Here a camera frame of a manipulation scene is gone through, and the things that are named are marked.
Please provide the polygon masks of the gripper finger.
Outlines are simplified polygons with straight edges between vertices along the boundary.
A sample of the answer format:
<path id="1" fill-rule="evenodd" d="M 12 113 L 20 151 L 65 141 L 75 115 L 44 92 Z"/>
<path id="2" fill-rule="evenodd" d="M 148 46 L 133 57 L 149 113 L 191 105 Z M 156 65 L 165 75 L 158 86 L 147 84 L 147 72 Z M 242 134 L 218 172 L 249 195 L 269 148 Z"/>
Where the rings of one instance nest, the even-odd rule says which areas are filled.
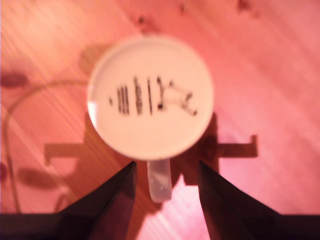
<path id="1" fill-rule="evenodd" d="M 268 222 L 280 216 L 246 194 L 203 161 L 198 163 L 198 193 L 205 223 L 212 240 L 263 240 Z"/>
<path id="2" fill-rule="evenodd" d="M 64 209 L 61 240 L 124 240 L 135 199 L 137 163 L 132 161 L 96 190 Z"/>

